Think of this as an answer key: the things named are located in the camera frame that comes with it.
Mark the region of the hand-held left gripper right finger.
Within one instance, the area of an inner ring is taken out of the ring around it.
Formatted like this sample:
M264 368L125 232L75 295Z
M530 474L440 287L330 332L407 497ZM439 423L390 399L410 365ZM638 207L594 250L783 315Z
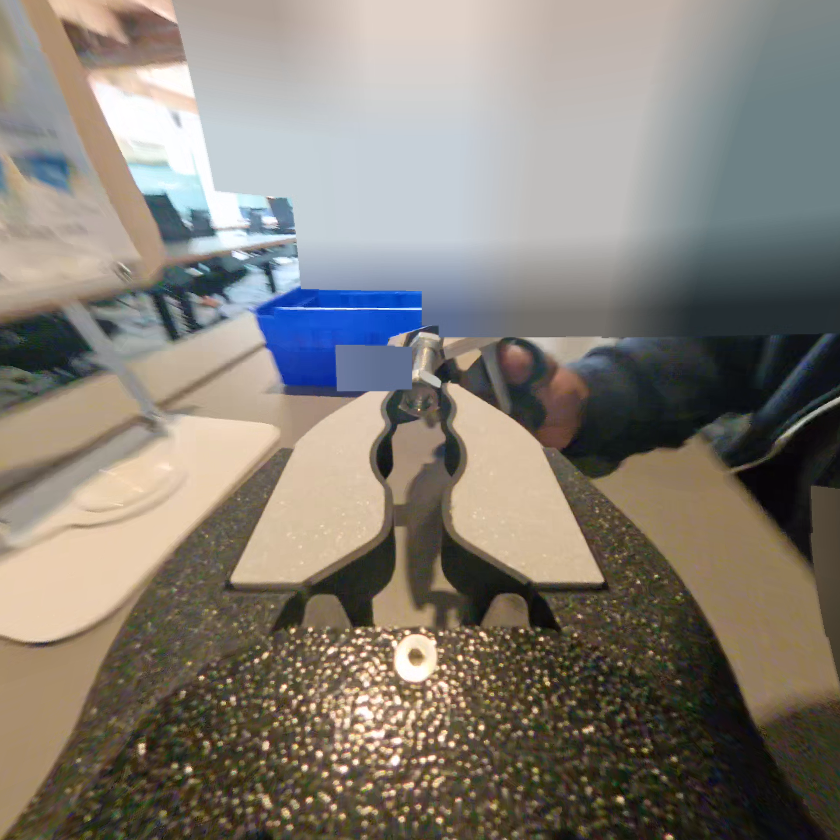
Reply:
M461 385L441 396L440 560L461 601L459 622L476 627L497 595L514 594L539 627L553 627L549 596L605 591L596 551L538 441Z

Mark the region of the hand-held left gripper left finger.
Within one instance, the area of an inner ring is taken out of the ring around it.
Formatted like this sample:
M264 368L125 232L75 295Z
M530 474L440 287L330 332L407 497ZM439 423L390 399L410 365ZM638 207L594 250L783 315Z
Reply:
M229 577L237 592L333 595L356 626L396 565L392 392L367 392L301 437Z

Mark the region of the metal hex bolt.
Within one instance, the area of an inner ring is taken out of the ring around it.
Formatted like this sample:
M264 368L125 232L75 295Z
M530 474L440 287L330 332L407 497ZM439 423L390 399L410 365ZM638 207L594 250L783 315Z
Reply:
M428 329L417 332L410 340L412 354L412 390L437 390L442 385L438 369L444 364L443 339Z

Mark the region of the person's right forearm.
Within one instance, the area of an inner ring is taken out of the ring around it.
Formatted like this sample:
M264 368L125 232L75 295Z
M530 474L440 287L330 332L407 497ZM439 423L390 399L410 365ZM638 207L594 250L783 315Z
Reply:
M621 339L569 370L586 386L581 424L563 454L614 467L680 448L721 417L755 413L801 357L789 338Z

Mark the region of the person's right hand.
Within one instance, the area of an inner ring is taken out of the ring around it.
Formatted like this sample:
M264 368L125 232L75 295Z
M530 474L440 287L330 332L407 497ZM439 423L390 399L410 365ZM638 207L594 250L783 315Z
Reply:
M581 429L589 396L582 378L525 339L502 339L498 360L511 416L542 446L569 447Z

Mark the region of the large blue plastic bin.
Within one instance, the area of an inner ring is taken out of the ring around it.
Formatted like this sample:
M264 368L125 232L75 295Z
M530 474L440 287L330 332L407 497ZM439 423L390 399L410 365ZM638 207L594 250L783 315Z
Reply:
M284 385L333 389L336 347L383 346L423 324L422 294L412 290L295 288L255 310Z

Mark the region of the white stand base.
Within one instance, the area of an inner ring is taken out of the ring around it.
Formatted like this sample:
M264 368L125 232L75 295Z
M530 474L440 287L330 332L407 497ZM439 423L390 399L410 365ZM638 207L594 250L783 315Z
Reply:
M177 415L2 552L1 636L51 644L102 623L277 450L264 424Z

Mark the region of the long grey office desk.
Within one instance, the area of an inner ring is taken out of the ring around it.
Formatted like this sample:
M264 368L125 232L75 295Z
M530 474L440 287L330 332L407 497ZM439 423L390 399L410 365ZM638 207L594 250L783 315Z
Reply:
M165 242L166 257L157 283L149 288L149 293L173 298L186 294L225 298L227 289L247 273L250 264L263 267L270 290L276 292L270 269L276 252L296 243L294 234L242 231Z

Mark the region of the metal stand pole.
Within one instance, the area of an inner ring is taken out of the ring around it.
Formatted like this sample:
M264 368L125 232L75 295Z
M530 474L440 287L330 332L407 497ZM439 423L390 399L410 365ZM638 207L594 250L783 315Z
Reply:
M93 318L81 302L71 301L62 307L62 312L73 328L91 347L101 368L115 375L123 390L137 403L146 424L158 435L170 436L167 415L158 407L141 379L132 371L110 337L104 332L98 320Z

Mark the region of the wooden sign board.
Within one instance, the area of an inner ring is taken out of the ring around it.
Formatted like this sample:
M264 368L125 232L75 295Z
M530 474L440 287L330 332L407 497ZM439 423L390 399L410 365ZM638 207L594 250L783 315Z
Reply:
M78 285L3 289L2 322L61 308L71 301L98 301L151 284L164 260L164 248L121 150L98 104L68 36L48 2L21 2L58 78L84 150L111 205L139 254L132 267Z

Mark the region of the printed instruction sheet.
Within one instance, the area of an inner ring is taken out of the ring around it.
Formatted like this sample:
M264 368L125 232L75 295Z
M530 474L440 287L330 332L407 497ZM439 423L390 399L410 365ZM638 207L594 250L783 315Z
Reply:
M84 150L21 2L1 2L3 289L115 275L139 254Z

